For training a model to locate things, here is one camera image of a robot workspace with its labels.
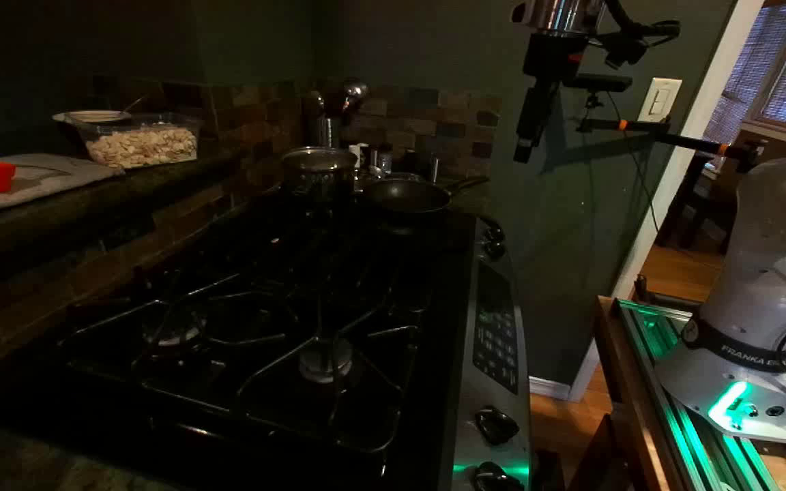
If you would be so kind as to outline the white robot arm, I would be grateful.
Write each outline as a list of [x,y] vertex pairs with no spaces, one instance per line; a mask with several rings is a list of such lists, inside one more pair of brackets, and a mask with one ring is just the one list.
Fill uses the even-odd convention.
[[719,430],[786,445],[786,157],[738,183],[720,274],[656,375]]

